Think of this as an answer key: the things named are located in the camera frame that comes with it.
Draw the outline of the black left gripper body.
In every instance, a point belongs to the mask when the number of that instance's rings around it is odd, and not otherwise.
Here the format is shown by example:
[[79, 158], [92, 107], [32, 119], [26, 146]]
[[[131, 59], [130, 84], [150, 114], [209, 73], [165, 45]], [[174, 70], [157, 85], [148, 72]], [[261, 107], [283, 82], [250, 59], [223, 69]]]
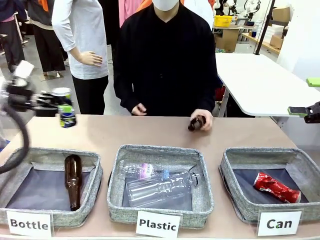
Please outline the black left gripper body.
[[35, 94], [35, 86], [33, 83], [27, 83], [25, 86], [8, 85], [7, 103], [16, 111], [28, 111], [33, 109], [32, 98]]

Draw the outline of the person right hand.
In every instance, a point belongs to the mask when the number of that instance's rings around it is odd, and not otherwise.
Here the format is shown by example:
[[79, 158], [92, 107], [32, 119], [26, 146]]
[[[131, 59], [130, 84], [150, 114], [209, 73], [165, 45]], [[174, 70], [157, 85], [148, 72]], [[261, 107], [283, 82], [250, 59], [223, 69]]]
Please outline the person right hand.
[[142, 103], [139, 103], [132, 109], [131, 114], [133, 116], [146, 116], [147, 109]]

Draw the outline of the person left hand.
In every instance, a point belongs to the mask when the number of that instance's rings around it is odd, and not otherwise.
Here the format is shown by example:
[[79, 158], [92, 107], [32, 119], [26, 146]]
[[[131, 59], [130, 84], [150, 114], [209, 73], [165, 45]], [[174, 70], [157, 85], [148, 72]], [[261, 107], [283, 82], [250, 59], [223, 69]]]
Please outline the person left hand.
[[213, 125], [213, 115], [210, 111], [206, 109], [197, 108], [190, 116], [190, 120], [192, 121], [198, 116], [203, 116], [205, 118], [205, 123], [202, 125], [199, 130], [201, 131], [210, 131]]

